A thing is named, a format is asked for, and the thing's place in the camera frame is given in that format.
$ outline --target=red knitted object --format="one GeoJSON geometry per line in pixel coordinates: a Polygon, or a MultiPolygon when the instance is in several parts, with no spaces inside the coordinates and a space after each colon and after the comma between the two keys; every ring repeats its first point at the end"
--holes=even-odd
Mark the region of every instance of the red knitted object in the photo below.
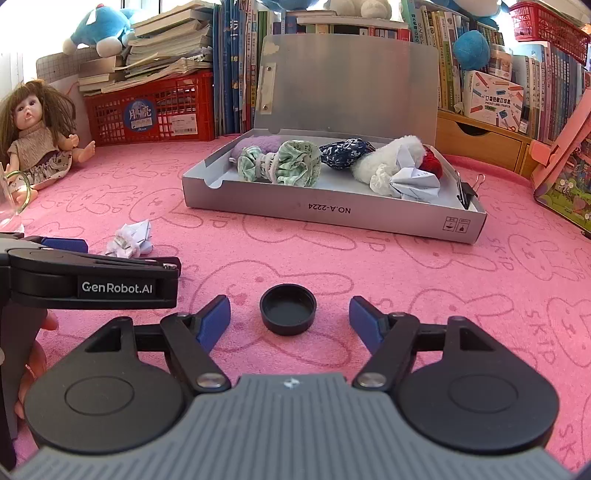
{"type": "Polygon", "coordinates": [[[425,150],[427,150],[427,154],[423,157],[423,163],[421,163],[419,170],[433,173],[438,179],[441,179],[441,177],[443,177],[443,167],[441,166],[441,162],[430,148],[425,147],[425,150]]]}

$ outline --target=black lens cap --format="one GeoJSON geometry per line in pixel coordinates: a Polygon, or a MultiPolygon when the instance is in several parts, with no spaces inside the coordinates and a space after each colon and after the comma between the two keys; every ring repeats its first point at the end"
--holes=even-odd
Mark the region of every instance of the black lens cap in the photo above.
{"type": "Polygon", "coordinates": [[[267,290],[260,307],[262,322],[270,331],[291,336],[310,328],[316,314],[316,299],[307,288],[284,283],[267,290]]]}

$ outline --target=metal rivet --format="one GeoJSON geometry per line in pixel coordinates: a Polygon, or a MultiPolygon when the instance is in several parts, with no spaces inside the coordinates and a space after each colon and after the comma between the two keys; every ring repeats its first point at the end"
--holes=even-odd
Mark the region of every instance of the metal rivet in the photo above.
{"type": "Polygon", "coordinates": [[[226,377],[222,374],[207,373],[197,377],[197,385],[201,388],[220,388],[226,383],[226,377]]]}
{"type": "Polygon", "coordinates": [[[357,383],[363,388],[380,388],[386,384],[386,377],[376,372],[366,372],[357,377],[357,383]]]}

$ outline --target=human hand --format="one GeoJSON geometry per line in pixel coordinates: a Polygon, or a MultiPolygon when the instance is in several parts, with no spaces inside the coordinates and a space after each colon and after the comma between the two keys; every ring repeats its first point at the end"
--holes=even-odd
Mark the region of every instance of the human hand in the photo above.
{"type": "Polygon", "coordinates": [[[78,143],[80,143],[80,138],[78,138],[78,135],[70,135],[68,138],[72,142],[72,148],[76,148],[78,143]]]}
{"type": "MultiPolygon", "coordinates": [[[[52,312],[47,311],[47,317],[41,325],[43,330],[57,330],[58,322],[55,315],[52,312]]],[[[43,347],[39,342],[35,340],[33,347],[31,348],[31,355],[27,361],[27,367],[24,375],[21,378],[21,386],[18,389],[18,400],[17,404],[14,405],[14,411],[19,418],[25,418],[25,411],[23,404],[25,401],[25,395],[27,391],[33,385],[33,382],[47,372],[47,357],[43,351],[43,347]]]]}

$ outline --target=open cardboard box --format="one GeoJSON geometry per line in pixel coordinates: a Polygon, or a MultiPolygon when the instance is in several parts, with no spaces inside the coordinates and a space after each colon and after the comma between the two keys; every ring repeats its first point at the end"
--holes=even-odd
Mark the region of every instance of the open cardboard box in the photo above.
{"type": "Polygon", "coordinates": [[[444,170],[434,203],[377,195],[349,170],[326,165],[312,188],[242,182],[229,160],[234,145],[253,135],[278,134],[285,141],[309,140],[316,145],[355,137],[376,148],[416,135],[432,145],[437,62],[432,47],[387,38],[266,37],[255,129],[183,175],[187,206],[474,243],[486,212],[476,198],[468,209],[462,206],[456,173],[433,147],[444,170]]]}

